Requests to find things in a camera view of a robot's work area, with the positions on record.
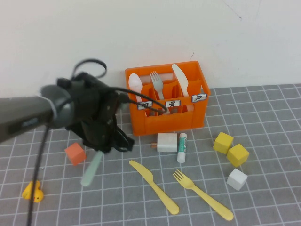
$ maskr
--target white box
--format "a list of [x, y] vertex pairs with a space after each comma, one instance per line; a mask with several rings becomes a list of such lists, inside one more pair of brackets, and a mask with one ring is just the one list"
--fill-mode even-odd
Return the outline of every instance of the white box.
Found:
[[177, 152], [178, 135], [176, 133], [158, 133], [158, 152]]
[[227, 184], [239, 191], [245, 184], [247, 177], [243, 172], [234, 169], [227, 179]]

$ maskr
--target crate label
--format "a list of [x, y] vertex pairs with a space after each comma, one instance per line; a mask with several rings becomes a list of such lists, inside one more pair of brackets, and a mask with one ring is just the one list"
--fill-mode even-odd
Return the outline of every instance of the crate label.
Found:
[[165, 102], [165, 107], [178, 107], [181, 105], [180, 100], [171, 100]]
[[151, 107], [152, 106], [152, 101], [144, 101], [140, 102], [143, 106], [138, 105], [138, 110], [144, 110], [146, 107]]
[[207, 98], [207, 94], [203, 93], [203, 94], [198, 94], [198, 95], [194, 95], [191, 97], [191, 102], [197, 102], [200, 100], [205, 100]]

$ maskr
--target orange cube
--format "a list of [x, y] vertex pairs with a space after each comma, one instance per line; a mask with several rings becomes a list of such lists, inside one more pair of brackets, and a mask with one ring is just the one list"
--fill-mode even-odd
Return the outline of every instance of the orange cube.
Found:
[[74, 143], [65, 149], [68, 159], [74, 166], [86, 159], [84, 150], [78, 143]]

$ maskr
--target white cube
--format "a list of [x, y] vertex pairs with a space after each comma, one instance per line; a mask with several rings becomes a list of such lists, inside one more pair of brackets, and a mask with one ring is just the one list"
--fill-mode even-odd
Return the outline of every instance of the white cube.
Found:
[[234, 169], [227, 179], [227, 184], [239, 191], [245, 184], [247, 177], [243, 172]]

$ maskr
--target glue stick cap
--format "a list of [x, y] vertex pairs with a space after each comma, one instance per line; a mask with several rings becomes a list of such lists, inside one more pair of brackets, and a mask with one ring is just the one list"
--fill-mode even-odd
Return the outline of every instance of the glue stick cap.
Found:
[[180, 133], [180, 137], [185, 137], [185, 138], [187, 138], [187, 134], [186, 134], [186, 133]]

